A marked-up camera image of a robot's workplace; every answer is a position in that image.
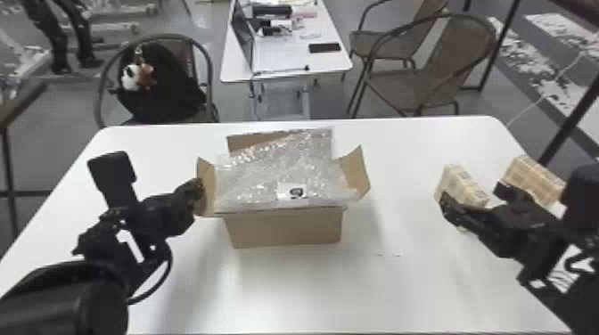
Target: plastic wrap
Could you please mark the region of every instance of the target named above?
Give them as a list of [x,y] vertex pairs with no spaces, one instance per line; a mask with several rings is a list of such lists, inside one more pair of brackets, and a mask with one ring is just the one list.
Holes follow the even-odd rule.
[[217,158],[216,212],[345,206],[357,199],[338,161],[332,130],[311,129]]

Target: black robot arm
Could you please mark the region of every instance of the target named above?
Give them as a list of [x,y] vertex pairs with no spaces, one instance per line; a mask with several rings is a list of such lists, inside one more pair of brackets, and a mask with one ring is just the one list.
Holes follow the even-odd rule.
[[574,171],[561,197],[558,219],[525,191],[498,184],[504,205],[472,208],[444,193],[444,217],[462,226],[498,257],[522,264],[518,282],[576,335],[599,334],[599,164]]
[[[166,239],[193,223],[193,205],[203,196],[199,180],[173,193],[138,201],[135,173],[125,152],[88,162],[109,209],[79,235],[73,255],[82,260],[39,268],[0,298],[0,334],[124,335],[127,305],[148,298],[167,279],[173,256]],[[131,233],[143,259],[117,234]],[[166,269],[146,292],[137,290],[162,265]]]

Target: laptop screen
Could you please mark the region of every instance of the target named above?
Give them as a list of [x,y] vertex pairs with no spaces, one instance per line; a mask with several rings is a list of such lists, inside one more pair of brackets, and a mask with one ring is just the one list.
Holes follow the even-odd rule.
[[250,69],[253,69],[254,59],[254,35],[251,31],[248,18],[243,12],[242,6],[239,4],[239,0],[235,0],[235,8],[233,10],[233,17],[231,18],[231,27],[239,45],[242,47],[243,55],[250,65]]

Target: cardboard box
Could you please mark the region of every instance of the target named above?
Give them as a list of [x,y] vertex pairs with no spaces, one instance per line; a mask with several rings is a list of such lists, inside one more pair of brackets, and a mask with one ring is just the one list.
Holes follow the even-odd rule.
[[[255,144],[283,138],[294,132],[232,135],[226,138],[229,152]],[[336,159],[348,181],[362,199],[370,191],[362,147]],[[326,244],[341,240],[341,222],[345,208],[313,207],[245,211],[218,214],[214,212],[214,166],[198,158],[197,176],[201,178],[206,197],[196,204],[195,214],[201,217],[222,217],[234,248],[256,248],[296,244]]]

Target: white table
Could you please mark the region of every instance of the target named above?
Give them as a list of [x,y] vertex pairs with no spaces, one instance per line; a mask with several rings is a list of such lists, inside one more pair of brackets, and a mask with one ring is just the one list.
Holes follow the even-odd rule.
[[[225,49],[223,51],[220,80],[225,84],[248,83],[250,96],[253,98],[254,110],[258,97],[264,88],[264,82],[298,80],[303,84],[302,107],[304,117],[310,119],[309,82],[317,76],[332,73],[342,73],[351,70],[353,63],[341,41],[339,33],[332,22],[331,15],[326,9],[324,0],[319,0],[316,5],[317,16],[304,19],[306,27],[295,30],[288,37],[263,37],[256,39],[256,49],[261,54],[272,54],[269,59],[278,60],[273,64],[273,69],[301,69],[308,65],[310,70],[280,71],[254,77],[253,72],[243,55],[237,37],[231,28],[235,1],[231,1],[231,8],[227,19]],[[302,37],[320,35],[317,38],[302,39]],[[339,43],[340,52],[335,53],[310,53],[308,45],[313,43]]]
[[131,334],[567,331],[515,280],[517,263],[459,233],[432,197],[447,163],[463,164],[491,191],[523,153],[489,117],[104,129],[0,263],[0,294],[37,266],[70,259],[105,210],[88,159],[128,152],[142,198],[193,177],[197,156],[226,153],[226,135],[326,126],[338,154],[363,145],[372,184],[346,212],[341,242],[235,250],[220,219],[198,218],[169,241],[173,272],[130,309]]

